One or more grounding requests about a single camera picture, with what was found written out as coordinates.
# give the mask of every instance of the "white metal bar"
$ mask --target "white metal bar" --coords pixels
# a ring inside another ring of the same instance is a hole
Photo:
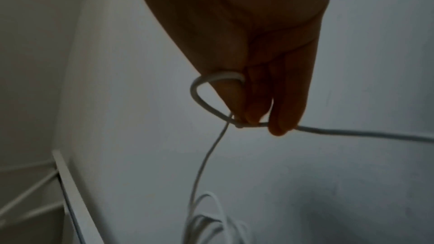
[[[30,210],[24,214],[22,214],[21,216],[14,218],[12,220],[0,220],[0,229],[9,225],[13,225],[13,224],[17,224],[23,221],[26,221],[30,218],[33,218],[35,216],[40,216],[43,215],[45,213],[51,212],[51,211],[55,211],[59,208],[64,207],[64,202],[63,201],[58,201],[58,202],[54,202],[33,210]]]
[[[12,208],[17,206],[20,202],[22,202],[24,199],[26,199],[29,195],[37,191],[40,187],[44,186],[48,182],[50,182],[56,175],[58,174],[58,171],[55,170],[51,173],[49,173],[46,177],[42,178],[38,182],[36,182],[34,185],[30,186],[27,190],[19,194],[16,198],[14,198],[11,202],[7,203],[3,206],[3,208],[0,209],[0,219],[9,212]]]
[[[28,163],[28,164],[22,164],[22,165],[16,165],[16,166],[1,168],[0,174],[15,172],[15,171],[24,170],[24,169],[36,168],[36,167],[50,166],[50,165],[54,166],[54,160],[50,159],[50,160],[44,160],[44,161],[39,161],[39,162],[33,162],[33,163]]]
[[[55,150],[53,151],[53,157],[59,171],[65,200],[80,242],[82,244],[104,244],[61,153]]]

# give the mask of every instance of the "wall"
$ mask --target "wall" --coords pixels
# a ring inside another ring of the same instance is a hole
[[[434,132],[433,12],[434,0],[331,0],[302,124]],[[196,76],[143,0],[85,0],[55,147],[107,243],[179,241],[193,178],[223,127],[190,98]],[[432,243],[433,151],[231,127],[200,190],[257,243]]]
[[[82,0],[0,0],[0,166],[50,157]]]

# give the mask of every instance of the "hand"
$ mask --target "hand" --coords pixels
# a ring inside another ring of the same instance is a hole
[[[246,76],[212,86],[236,118],[257,124],[273,106],[269,131],[297,126],[307,103],[321,20],[329,0],[146,0],[202,75]]]

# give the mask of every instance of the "cord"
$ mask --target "cord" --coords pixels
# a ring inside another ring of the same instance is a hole
[[[253,234],[251,233],[249,227],[246,223],[242,221],[236,221],[228,216],[226,216],[223,207],[221,206],[217,196],[212,192],[205,192],[201,194],[197,199],[195,199],[196,191],[199,185],[200,178],[202,176],[203,170],[208,162],[209,157],[212,152],[216,148],[217,144],[223,138],[226,130],[229,127],[229,124],[233,124],[238,128],[244,127],[267,127],[268,123],[261,122],[259,125],[249,125],[240,123],[232,118],[232,113],[229,116],[224,115],[220,111],[208,105],[200,96],[198,95],[197,88],[198,86],[207,83],[214,82],[219,80],[239,80],[242,83],[245,82],[244,75],[238,72],[219,72],[211,75],[200,76],[198,77],[190,87],[190,93],[192,98],[204,109],[209,111],[210,113],[216,115],[222,120],[226,121],[226,124],[219,134],[216,141],[213,143],[209,151],[206,153],[205,158],[200,165],[199,171],[196,175],[196,179],[193,184],[193,188],[190,195],[189,200],[189,208],[188,215],[185,221],[184,226],[184,235],[183,235],[183,244],[197,244],[199,242],[199,238],[201,234],[205,231],[205,229],[213,223],[216,223],[217,226],[213,228],[211,233],[202,239],[201,244],[207,244],[211,239],[217,234],[223,232],[226,244],[252,244],[253,243]],[[401,140],[401,141],[416,141],[416,142],[427,142],[434,143],[434,137],[432,136],[423,136],[423,135],[412,135],[405,133],[390,133],[390,132],[381,132],[381,131],[354,131],[354,130],[335,130],[335,129],[322,129],[315,127],[306,127],[306,126],[297,126],[295,128],[297,131],[303,131],[308,133],[320,134],[320,135],[330,135],[330,136],[357,136],[357,137],[373,137],[373,138],[383,138],[383,139],[393,139],[393,140]],[[200,213],[194,215],[194,212],[199,205],[199,203],[210,197],[214,200],[219,214],[213,215],[209,213]]]

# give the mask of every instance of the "white cable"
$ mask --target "white cable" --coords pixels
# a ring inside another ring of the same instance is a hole
[[[212,192],[205,192],[200,195],[197,199],[195,199],[196,191],[198,188],[199,180],[202,176],[203,170],[205,169],[205,165],[207,161],[216,148],[219,141],[224,136],[229,124],[233,124],[238,128],[243,127],[267,127],[268,123],[261,122],[259,125],[249,125],[240,123],[232,118],[232,113],[229,116],[224,115],[219,112],[215,108],[208,105],[200,96],[198,95],[197,89],[198,86],[207,82],[214,82],[219,80],[239,80],[244,83],[245,78],[241,73],[238,72],[219,72],[211,75],[200,76],[198,77],[190,87],[190,93],[193,99],[204,109],[209,111],[210,113],[216,115],[222,120],[226,121],[226,124],[221,131],[220,135],[211,146],[205,158],[202,161],[202,164],[199,168],[199,171],[196,175],[196,179],[193,184],[193,188],[190,195],[189,200],[189,212],[187,219],[185,221],[184,227],[184,235],[183,235],[183,244],[196,244],[199,242],[199,238],[201,233],[211,224],[217,223],[217,226],[211,231],[211,233],[202,239],[201,244],[207,244],[215,235],[220,232],[224,233],[226,244],[251,244],[253,243],[253,235],[250,232],[249,227],[242,221],[235,221],[230,217],[226,216],[221,206],[217,196]],[[334,130],[334,129],[321,129],[314,127],[306,127],[306,126],[297,126],[295,128],[298,131],[309,132],[320,135],[331,135],[331,136],[358,136],[358,137],[374,137],[374,138],[384,138],[384,139],[394,139],[394,140],[402,140],[402,141],[416,141],[416,142],[428,142],[434,143],[434,137],[432,136],[423,136],[423,135],[412,135],[412,134],[404,134],[404,133],[389,133],[389,132],[380,132],[380,131],[354,131],[354,130]],[[199,203],[206,197],[211,197],[217,206],[219,211],[218,215],[208,214],[208,213],[200,213],[194,215],[194,212],[199,205]]]

